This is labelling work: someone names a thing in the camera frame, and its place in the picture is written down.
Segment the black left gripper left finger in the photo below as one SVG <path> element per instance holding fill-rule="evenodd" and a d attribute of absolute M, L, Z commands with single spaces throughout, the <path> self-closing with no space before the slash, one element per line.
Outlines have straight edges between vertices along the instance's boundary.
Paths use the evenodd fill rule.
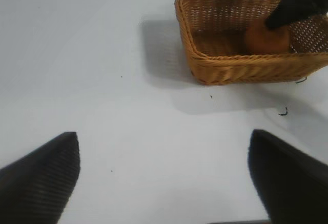
<path fill-rule="evenodd" d="M 80 174 L 76 132 L 1 168 L 1 223 L 58 223 Z"/>

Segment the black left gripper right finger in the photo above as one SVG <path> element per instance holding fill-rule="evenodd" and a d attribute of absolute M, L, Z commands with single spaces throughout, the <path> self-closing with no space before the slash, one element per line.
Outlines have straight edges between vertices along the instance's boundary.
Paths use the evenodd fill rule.
<path fill-rule="evenodd" d="M 254 130 L 248 167 L 271 223 L 327 223 L 327 165 Z"/>

